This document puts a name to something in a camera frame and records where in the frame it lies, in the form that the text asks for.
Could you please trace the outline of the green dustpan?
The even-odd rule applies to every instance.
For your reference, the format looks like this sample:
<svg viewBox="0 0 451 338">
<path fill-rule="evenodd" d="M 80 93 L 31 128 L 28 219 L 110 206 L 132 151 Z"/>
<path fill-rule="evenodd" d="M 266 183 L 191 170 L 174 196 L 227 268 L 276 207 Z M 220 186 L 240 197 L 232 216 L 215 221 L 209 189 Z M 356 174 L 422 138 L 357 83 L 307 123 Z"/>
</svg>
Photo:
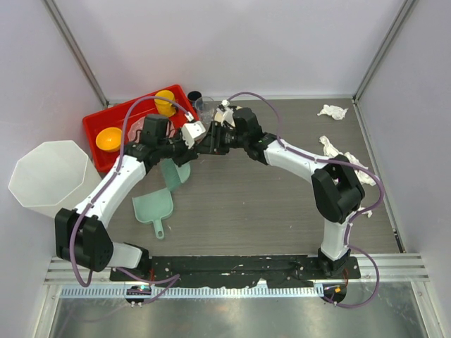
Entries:
<svg viewBox="0 0 451 338">
<path fill-rule="evenodd" d="M 152 224 L 157 239 L 164 239 L 163 220 L 173 213 L 172 194 L 168 188 L 132 198 L 135 218 L 143 224 Z"/>
</svg>

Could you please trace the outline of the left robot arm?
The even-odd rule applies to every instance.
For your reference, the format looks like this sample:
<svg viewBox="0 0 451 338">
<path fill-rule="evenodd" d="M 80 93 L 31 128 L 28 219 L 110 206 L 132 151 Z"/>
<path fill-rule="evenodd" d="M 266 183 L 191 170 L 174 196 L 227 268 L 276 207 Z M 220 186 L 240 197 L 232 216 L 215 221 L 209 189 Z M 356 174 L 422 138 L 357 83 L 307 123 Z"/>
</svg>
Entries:
<svg viewBox="0 0 451 338">
<path fill-rule="evenodd" d="M 186 161 L 206 130 L 190 121 L 168 136 L 169 119 L 148 115 L 136 142 L 125 145 L 112 169 L 87 198 L 73 209 L 62 208 L 55 216 L 56 255 L 94 272 L 125 268 L 136 281 L 144 280 L 150 264 L 137 246 L 112 242 L 107 228 L 113 214 L 131 189 L 161 160 Z"/>
</svg>

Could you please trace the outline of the green hand brush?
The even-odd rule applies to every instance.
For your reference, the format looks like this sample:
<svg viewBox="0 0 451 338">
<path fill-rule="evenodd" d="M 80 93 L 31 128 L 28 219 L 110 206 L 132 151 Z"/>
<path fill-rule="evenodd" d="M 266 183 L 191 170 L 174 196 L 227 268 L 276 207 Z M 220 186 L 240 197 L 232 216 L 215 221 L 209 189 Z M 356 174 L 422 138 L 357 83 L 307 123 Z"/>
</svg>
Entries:
<svg viewBox="0 0 451 338">
<path fill-rule="evenodd" d="M 191 174 L 190 163 L 177 166 L 171 159 L 164 159 L 161 162 L 161 173 L 170 192 L 177 190 L 186 183 Z"/>
</svg>

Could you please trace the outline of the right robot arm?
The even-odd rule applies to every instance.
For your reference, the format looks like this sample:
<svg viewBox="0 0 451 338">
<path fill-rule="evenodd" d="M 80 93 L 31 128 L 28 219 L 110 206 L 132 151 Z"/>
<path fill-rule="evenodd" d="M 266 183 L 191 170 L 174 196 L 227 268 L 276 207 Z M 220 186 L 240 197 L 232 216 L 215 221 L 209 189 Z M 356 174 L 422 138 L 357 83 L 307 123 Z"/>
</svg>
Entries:
<svg viewBox="0 0 451 338">
<path fill-rule="evenodd" d="M 327 278 L 345 268 L 350 249 L 345 241 L 350 218 L 365 196 L 353 168 L 344 156 L 327 159 L 281 141 L 264 132 L 250 108 L 219 106 L 205 139 L 210 154 L 243 149 L 254 161 L 286 170 L 312 185 L 315 204 L 324 219 L 323 241 L 318 250 L 319 272 Z"/>
</svg>

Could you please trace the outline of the white translucent waste bin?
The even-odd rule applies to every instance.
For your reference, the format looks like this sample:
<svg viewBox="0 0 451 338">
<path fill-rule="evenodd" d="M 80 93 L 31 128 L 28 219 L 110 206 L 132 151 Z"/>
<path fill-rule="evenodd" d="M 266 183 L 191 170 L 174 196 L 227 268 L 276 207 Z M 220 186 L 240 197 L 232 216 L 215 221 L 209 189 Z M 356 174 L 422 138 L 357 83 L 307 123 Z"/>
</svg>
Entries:
<svg viewBox="0 0 451 338">
<path fill-rule="evenodd" d="M 73 209 L 101 182 L 89 156 L 72 140 L 44 142 L 17 163 L 8 189 L 25 208 L 54 218 Z"/>
</svg>

